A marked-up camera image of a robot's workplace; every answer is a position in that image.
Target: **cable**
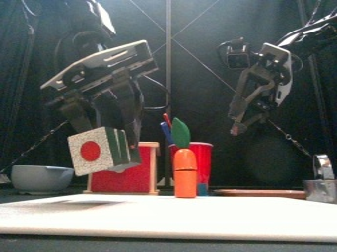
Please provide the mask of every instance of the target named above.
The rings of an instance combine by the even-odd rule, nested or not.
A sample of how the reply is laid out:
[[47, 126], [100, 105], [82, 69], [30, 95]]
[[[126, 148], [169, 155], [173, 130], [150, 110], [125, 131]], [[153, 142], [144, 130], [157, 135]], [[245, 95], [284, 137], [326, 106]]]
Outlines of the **cable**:
[[31, 14], [33, 16], [35, 16], [35, 17], [39, 17], [41, 15], [37, 14], [35, 12], [33, 12], [33, 10], [30, 9], [26, 0], [22, 0], [22, 3], [23, 3], [23, 5], [25, 5], [27, 11], [30, 12], [30, 14]]
[[[170, 91], [166, 89], [166, 87], [157, 82], [154, 79], [152, 79], [149, 76], [144, 75], [144, 77], [152, 81], [152, 83], [169, 95], [169, 100], [172, 100], [172, 93]], [[169, 101], [166, 105], [164, 106], [157, 106], [157, 107], [145, 107], [144, 110], [145, 111], [158, 111], [158, 110], [165, 110], [168, 107], [170, 107], [172, 102]]]
[[320, 6], [322, 6], [322, 0], [318, 0], [318, 1], [316, 1], [315, 9], [314, 9], [314, 12], [312, 12], [312, 15], [311, 15], [311, 19], [310, 19], [310, 21], [308, 21], [308, 23], [307, 23], [306, 26], [310, 26], [310, 25], [315, 22], [315, 17], [316, 17], [316, 15], [318, 15]]

